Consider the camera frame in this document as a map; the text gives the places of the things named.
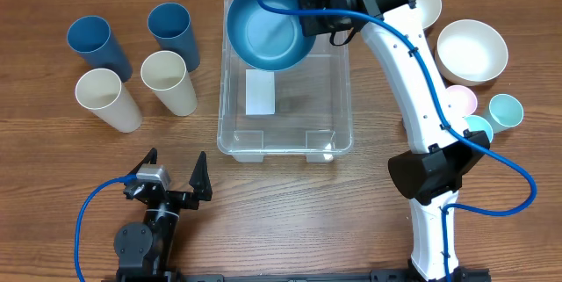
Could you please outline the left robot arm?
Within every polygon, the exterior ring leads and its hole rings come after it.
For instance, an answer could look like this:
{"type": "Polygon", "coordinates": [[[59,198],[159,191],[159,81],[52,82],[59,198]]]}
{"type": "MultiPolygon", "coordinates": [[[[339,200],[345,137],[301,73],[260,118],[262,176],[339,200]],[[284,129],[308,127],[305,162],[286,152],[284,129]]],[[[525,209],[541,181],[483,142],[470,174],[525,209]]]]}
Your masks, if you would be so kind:
{"type": "Polygon", "coordinates": [[[169,266],[172,243],[183,210],[197,210],[201,201],[210,201],[207,156],[199,154],[189,180],[190,192],[172,191],[166,168],[157,163],[152,148],[131,170],[134,180],[127,182],[124,194],[147,206],[141,222],[130,222],[115,235],[114,249],[119,258],[118,281],[185,281],[178,269],[169,266]]]}

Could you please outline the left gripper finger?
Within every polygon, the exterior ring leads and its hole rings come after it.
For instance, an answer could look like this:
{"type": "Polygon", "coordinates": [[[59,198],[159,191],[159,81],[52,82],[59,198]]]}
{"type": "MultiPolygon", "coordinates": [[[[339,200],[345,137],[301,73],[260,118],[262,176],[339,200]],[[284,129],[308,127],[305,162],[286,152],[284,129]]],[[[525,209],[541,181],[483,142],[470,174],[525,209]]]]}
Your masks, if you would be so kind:
{"type": "Polygon", "coordinates": [[[208,174],[207,156],[204,151],[201,151],[199,154],[198,160],[191,174],[189,185],[193,189],[192,196],[194,199],[204,201],[212,200],[213,189],[208,174]]]}
{"type": "Polygon", "coordinates": [[[145,157],[129,172],[129,175],[135,175],[143,164],[157,163],[157,149],[151,148],[145,157]]]}

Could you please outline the teal small cup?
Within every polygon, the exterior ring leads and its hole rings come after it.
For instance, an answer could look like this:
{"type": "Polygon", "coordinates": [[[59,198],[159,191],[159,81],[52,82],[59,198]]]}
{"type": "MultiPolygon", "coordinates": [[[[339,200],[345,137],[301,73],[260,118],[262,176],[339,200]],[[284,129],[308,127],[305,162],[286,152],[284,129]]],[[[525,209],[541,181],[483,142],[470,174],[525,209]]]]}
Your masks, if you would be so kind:
{"type": "Polygon", "coordinates": [[[492,97],[483,111],[482,117],[488,121],[494,134],[519,126],[524,117],[523,106],[509,94],[492,97]]]}

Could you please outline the pink small cup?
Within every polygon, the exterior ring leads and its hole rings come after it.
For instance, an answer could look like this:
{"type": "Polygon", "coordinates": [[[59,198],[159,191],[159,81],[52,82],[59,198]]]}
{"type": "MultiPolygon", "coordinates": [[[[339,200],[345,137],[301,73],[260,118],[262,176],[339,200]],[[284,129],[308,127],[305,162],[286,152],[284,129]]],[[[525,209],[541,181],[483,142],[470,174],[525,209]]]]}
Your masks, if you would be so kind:
{"type": "Polygon", "coordinates": [[[478,108],[478,99],[475,93],[463,85],[451,85],[446,89],[452,109],[460,116],[466,117],[474,114],[478,108]]]}

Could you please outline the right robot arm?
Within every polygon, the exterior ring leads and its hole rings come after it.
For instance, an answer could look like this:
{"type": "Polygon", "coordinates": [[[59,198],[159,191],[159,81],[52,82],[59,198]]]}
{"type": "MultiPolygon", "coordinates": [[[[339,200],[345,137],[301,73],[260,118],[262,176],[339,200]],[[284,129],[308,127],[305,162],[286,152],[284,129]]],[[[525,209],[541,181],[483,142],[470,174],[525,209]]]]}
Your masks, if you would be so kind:
{"type": "Polygon", "coordinates": [[[429,51],[418,0],[299,0],[305,35],[360,33],[378,59],[402,114],[410,149],[388,170],[409,201],[414,248],[410,281],[488,281],[488,270],[459,265],[454,250],[454,204],[462,177],[489,149],[450,108],[429,51]]]}

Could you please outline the dark blue bowl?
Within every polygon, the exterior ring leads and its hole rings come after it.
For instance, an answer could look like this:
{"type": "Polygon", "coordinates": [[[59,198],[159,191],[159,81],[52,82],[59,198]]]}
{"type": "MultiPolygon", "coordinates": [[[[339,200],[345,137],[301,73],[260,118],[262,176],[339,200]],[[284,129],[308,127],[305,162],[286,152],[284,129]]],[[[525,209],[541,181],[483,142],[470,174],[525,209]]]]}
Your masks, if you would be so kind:
{"type": "Polygon", "coordinates": [[[305,36],[297,16],[266,11],[257,0],[234,0],[227,35],[238,56],[255,69],[280,71],[300,63],[315,37],[305,36]]]}

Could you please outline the cream bowl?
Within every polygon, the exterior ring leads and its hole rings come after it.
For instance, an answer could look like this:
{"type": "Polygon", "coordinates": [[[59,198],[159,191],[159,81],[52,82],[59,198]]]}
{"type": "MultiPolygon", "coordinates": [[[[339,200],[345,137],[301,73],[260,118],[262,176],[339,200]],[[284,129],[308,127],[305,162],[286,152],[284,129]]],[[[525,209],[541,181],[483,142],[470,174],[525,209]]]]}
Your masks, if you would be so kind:
{"type": "Polygon", "coordinates": [[[421,14],[421,23],[424,30],[430,28],[440,17],[442,0],[417,0],[416,7],[421,14]]]}
{"type": "Polygon", "coordinates": [[[476,86],[498,77],[508,65],[508,46],[490,25],[454,21],[440,32],[435,51],[440,74],[451,83],[476,86]]]}

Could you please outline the light blue small cup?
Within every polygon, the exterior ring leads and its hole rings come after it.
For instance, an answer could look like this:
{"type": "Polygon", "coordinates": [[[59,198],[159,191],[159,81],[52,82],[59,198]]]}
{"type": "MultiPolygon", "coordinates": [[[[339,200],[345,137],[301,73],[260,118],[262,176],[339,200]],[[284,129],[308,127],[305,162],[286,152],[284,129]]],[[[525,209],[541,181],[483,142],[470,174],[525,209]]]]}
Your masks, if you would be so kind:
{"type": "Polygon", "coordinates": [[[464,117],[464,120],[466,121],[471,132],[483,131],[486,133],[486,137],[489,142],[493,141],[494,131],[490,123],[486,119],[478,115],[469,115],[464,117]]]}

